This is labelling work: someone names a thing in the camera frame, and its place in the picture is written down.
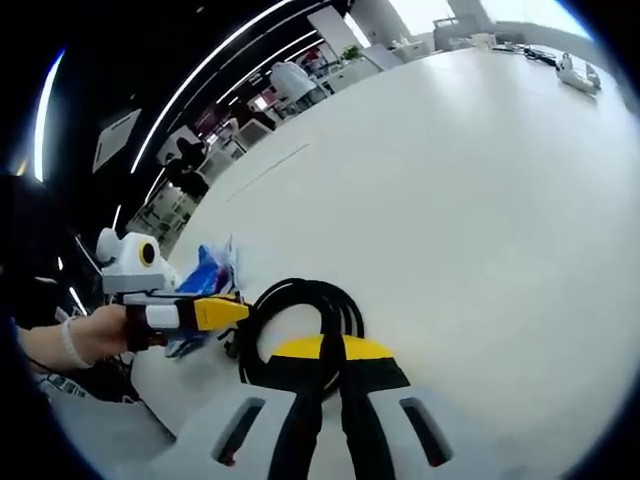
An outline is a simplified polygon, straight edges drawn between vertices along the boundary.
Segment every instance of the white table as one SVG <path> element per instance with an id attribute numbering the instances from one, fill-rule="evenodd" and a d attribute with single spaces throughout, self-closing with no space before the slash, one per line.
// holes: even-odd
<path id="1" fill-rule="evenodd" d="M 626 396 L 640 345 L 640 142 L 613 81 L 596 99 L 523 57 L 463 50 L 376 75 L 265 138 L 216 182 L 173 250 L 238 246 L 250 300 L 333 282 L 405 373 L 475 418 L 507 465 L 560 474 Z M 297 307 L 265 332 L 315 333 Z M 138 356 L 172 431 L 237 380 L 211 345 Z M 353 478 L 325 422 L 310 478 Z"/>

